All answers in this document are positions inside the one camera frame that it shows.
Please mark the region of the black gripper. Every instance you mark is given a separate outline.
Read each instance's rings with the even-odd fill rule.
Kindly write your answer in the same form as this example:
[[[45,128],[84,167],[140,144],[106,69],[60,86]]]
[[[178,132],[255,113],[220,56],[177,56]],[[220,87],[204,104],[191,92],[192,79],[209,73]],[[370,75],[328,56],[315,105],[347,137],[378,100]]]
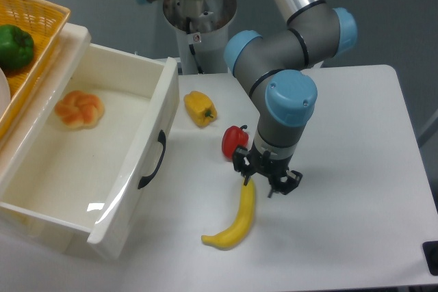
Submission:
[[[271,146],[263,140],[255,140],[250,151],[243,146],[238,146],[234,150],[233,167],[244,178],[244,186],[247,186],[256,171],[263,176],[269,176],[269,198],[273,194],[287,195],[300,185],[303,177],[302,173],[289,170],[294,152],[295,145],[280,148]]]

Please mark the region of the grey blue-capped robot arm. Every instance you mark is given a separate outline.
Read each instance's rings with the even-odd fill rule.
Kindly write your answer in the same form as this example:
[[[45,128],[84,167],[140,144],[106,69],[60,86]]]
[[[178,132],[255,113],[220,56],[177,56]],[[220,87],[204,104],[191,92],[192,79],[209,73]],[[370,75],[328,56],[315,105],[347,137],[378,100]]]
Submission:
[[[230,36],[236,0],[136,0],[162,2],[177,37],[185,75],[230,72],[259,112],[250,148],[233,150],[235,170],[245,179],[260,174],[272,193],[288,194],[302,174],[289,168],[317,99],[317,88],[303,70],[351,49],[357,24],[343,8],[325,0],[274,0],[287,26],[265,38],[255,31]]]

